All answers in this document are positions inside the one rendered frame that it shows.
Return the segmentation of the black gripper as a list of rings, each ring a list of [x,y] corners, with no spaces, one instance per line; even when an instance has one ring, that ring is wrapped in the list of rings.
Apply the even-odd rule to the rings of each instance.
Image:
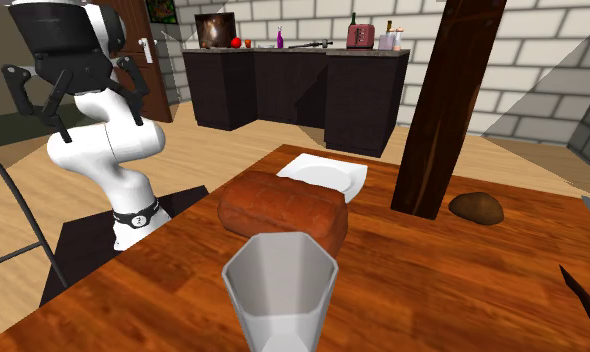
[[[3,65],[1,72],[21,115],[35,116],[45,126],[55,127],[65,143],[72,138],[58,108],[63,96],[101,92],[107,88],[113,67],[101,46],[86,10],[75,4],[55,2],[20,3],[8,7],[19,32],[33,54],[36,73],[55,84],[43,106],[30,101],[25,84],[31,72],[15,65]],[[135,61],[128,56],[114,60],[132,79],[134,89],[109,80],[108,88],[122,96],[137,126],[143,125],[140,111],[149,88]]]

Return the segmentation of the brown wooden door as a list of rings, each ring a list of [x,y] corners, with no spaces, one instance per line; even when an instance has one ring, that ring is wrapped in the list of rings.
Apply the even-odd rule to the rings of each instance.
[[[132,57],[141,71],[149,89],[149,93],[143,98],[141,115],[150,120],[171,123],[173,118],[162,80],[145,0],[91,0],[91,2],[114,8],[125,24],[125,46],[120,52],[111,53],[110,57]]]

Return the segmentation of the black robot stand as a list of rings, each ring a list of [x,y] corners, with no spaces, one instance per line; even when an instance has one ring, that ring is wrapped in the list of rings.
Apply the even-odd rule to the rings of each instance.
[[[202,185],[162,196],[159,203],[174,218],[208,194]],[[72,286],[115,258],[119,251],[113,249],[114,241],[112,211],[64,223],[54,258],[68,284]]]

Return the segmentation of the dark kitchen counter cabinet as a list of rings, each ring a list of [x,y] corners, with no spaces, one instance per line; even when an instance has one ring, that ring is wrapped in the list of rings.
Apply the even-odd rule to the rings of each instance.
[[[183,59],[196,121],[232,131],[256,120],[320,128],[329,149],[379,157],[397,121],[409,52],[375,50],[373,28],[357,45],[246,48],[231,45],[231,13],[195,17],[197,49]]]

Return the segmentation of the brown bread loaf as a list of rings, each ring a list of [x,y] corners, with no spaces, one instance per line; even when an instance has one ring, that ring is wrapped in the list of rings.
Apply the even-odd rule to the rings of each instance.
[[[309,234],[336,257],[348,231],[348,207],[336,190],[260,171],[246,171],[224,190],[218,217],[244,237],[270,232]]]

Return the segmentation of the white square plate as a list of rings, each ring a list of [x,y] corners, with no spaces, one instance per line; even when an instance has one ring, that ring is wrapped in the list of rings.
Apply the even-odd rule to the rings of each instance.
[[[345,202],[361,191],[368,166],[302,153],[282,168],[277,176],[322,186],[341,192]]]

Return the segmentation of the white angular cup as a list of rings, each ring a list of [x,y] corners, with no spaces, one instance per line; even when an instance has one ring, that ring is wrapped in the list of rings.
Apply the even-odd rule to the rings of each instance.
[[[316,352],[338,271],[306,233],[252,236],[222,270],[250,352]]]

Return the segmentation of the brown wooden table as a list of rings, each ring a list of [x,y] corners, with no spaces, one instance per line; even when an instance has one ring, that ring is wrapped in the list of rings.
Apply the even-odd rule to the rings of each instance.
[[[577,198],[463,177],[504,220],[481,226],[390,207],[398,169],[370,161],[318,352],[590,352],[590,213]],[[221,276],[244,239],[214,191],[0,334],[0,352],[249,352]]]

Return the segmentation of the brown potato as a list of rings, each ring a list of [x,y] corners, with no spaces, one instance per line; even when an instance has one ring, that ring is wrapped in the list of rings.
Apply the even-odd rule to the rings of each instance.
[[[454,215],[480,225],[495,225],[504,220],[499,201],[485,192],[460,194],[449,203],[448,209]]]

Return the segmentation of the dark framed wall picture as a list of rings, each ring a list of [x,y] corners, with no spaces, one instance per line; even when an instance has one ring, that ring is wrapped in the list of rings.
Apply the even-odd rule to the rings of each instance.
[[[177,24],[174,0],[145,0],[151,23]]]

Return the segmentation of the grey metal chair frame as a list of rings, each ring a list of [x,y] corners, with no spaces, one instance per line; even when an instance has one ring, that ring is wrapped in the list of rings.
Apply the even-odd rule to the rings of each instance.
[[[37,247],[41,247],[44,250],[48,260],[50,261],[50,264],[51,264],[54,272],[56,273],[59,281],[61,282],[62,286],[65,289],[69,288],[70,285],[69,285],[65,275],[62,273],[61,268],[54,257],[52,249],[51,249],[48,241],[46,240],[39,224],[37,223],[31,209],[29,208],[27,202],[25,201],[23,195],[19,191],[15,182],[8,174],[6,168],[1,163],[0,163],[0,176],[4,180],[5,184],[7,185],[7,187],[11,191],[11,193],[13,194],[15,200],[17,201],[18,205],[20,206],[21,210],[23,211],[26,219],[28,220],[33,232],[35,233],[35,235],[37,237],[37,241],[35,243],[32,243],[32,244],[27,245],[23,248],[15,250],[9,254],[1,256],[0,257],[0,264],[9,260],[9,259],[15,258],[18,255],[24,254],[32,249],[35,249]]]

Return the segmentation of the dark brown wooden post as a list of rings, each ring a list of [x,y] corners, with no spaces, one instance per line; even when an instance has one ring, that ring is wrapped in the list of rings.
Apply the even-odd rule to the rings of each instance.
[[[391,209],[434,220],[507,0],[448,0],[404,146]]]

